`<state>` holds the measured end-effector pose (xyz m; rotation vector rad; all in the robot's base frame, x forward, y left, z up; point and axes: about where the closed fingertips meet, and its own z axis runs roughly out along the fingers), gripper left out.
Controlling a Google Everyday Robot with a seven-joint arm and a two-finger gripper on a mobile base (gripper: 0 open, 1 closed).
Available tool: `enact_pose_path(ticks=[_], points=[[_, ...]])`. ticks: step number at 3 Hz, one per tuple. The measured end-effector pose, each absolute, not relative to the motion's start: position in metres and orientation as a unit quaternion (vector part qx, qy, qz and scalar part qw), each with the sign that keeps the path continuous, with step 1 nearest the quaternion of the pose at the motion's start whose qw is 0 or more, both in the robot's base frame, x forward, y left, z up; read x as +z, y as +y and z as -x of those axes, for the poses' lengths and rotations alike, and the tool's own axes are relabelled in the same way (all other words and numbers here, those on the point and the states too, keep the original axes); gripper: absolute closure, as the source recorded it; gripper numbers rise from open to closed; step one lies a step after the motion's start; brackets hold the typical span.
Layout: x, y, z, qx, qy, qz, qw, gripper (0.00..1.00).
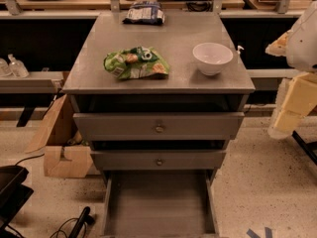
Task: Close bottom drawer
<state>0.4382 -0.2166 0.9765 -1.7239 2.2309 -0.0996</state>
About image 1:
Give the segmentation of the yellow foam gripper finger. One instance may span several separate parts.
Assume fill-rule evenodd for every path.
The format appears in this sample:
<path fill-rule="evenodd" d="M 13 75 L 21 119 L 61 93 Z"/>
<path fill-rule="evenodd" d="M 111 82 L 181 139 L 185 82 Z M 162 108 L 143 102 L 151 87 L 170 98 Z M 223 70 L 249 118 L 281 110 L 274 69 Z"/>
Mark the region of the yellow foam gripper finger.
<path fill-rule="evenodd" d="M 279 38 L 277 38 L 274 42 L 272 42 L 265 48 L 265 52 L 271 56 L 285 57 L 288 36 L 288 32 L 283 33 Z"/>
<path fill-rule="evenodd" d="M 317 74 L 303 72 L 279 85 L 268 134 L 274 139 L 290 136 L 317 106 Z"/>

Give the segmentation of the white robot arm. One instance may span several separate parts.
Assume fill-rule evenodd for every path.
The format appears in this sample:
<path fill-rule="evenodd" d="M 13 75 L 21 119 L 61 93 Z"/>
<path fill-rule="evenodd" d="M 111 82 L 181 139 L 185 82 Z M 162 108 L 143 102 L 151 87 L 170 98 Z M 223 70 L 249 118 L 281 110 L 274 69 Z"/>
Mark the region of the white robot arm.
<path fill-rule="evenodd" d="M 286 57 L 300 71 L 279 85 L 268 134 L 275 139 L 290 136 L 317 106 L 317 2 L 313 1 L 293 26 L 269 44 L 265 52 Z"/>

